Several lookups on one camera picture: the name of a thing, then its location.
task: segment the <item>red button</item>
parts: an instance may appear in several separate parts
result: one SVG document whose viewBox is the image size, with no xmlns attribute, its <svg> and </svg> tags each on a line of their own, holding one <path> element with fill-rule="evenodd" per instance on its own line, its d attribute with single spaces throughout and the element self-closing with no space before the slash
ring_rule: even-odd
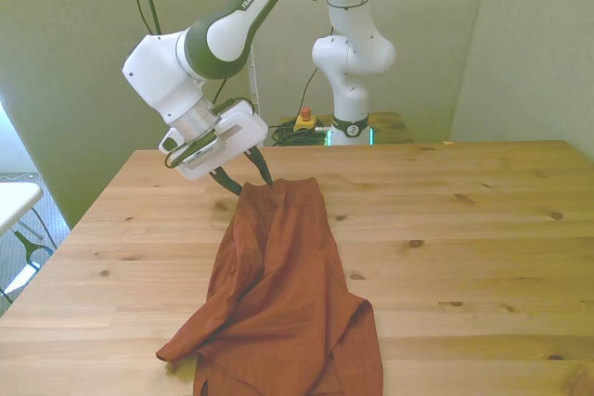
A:
<svg viewBox="0 0 594 396">
<path fill-rule="evenodd" d="M 309 121 L 312 119 L 312 110 L 309 107 L 303 107 L 301 109 L 301 118 L 304 121 Z"/>
</svg>

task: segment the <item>cloth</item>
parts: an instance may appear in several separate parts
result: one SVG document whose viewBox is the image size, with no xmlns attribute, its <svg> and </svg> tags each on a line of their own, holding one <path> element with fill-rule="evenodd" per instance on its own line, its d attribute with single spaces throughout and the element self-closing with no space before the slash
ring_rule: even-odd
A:
<svg viewBox="0 0 594 396">
<path fill-rule="evenodd" d="M 245 185 L 206 303 L 157 352 L 195 396 L 380 396 L 373 309 L 347 291 L 316 180 Z"/>
</svg>

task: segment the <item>wall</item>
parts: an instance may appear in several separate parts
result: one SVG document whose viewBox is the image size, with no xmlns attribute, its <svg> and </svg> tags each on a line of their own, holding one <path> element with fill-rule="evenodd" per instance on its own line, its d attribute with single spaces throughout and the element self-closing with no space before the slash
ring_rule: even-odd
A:
<svg viewBox="0 0 594 396">
<path fill-rule="evenodd" d="M 399 111 L 417 141 L 449 136 L 480 0 L 372 0 L 380 31 L 397 47 L 389 74 L 367 78 L 373 111 Z M 282 0 L 256 36 L 261 111 L 269 123 L 294 115 L 314 65 L 312 45 L 329 34 L 324 1 Z M 306 103 L 332 112 L 323 75 Z"/>
<path fill-rule="evenodd" d="M 163 32 L 182 30 L 224 2 L 155 0 Z M 124 58 L 145 34 L 136 3 L 0 0 L 0 11 L 6 112 L 72 226 L 128 156 L 156 147 L 166 131 L 121 74 Z M 228 95 L 249 92 L 245 73 L 226 89 Z"/>
<path fill-rule="evenodd" d="M 37 172 L 37 170 L 0 104 L 0 173 L 15 172 Z"/>
<path fill-rule="evenodd" d="M 452 138 L 565 139 L 594 158 L 594 0 L 483 0 Z"/>
</svg>

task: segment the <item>wooden table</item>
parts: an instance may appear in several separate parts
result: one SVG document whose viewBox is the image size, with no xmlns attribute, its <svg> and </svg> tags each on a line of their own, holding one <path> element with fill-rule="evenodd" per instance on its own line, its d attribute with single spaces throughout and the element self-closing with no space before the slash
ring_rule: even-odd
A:
<svg viewBox="0 0 594 396">
<path fill-rule="evenodd" d="M 266 149 L 314 174 L 390 396 L 594 394 L 594 165 L 564 143 Z M 228 171 L 255 181 L 246 160 Z M 204 302 L 236 200 L 136 152 L 0 319 L 2 396 L 183 396 L 154 352 Z"/>
</svg>

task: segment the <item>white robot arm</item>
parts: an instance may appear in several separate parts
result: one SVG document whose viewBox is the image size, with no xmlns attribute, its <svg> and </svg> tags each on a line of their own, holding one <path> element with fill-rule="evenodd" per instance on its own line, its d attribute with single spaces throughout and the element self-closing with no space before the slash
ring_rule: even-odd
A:
<svg viewBox="0 0 594 396">
<path fill-rule="evenodd" d="M 230 0 L 182 32 L 148 35 L 133 50 L 123 74 L 138 94 L 171 127 L 160 144 L 168 167 L 187 179 L 209 173 L 238 193 L 240 186 L 222 170 L 241 153 L 272 182 L 257 145 L 268 127 L 247 100 L 213 107 L 202 86 L 238 74 L 245 66 L 253 37 L 278 0 Z M 334 93 L 334 144 L 368 141 L 368 95 L 351 75 L 379 74 L 395 60 L 394 46 L 377 30 L 368 0 L 328 0 L 330 20 L 342 35 L 316 42 L 313 59 Z"/>
</svg>

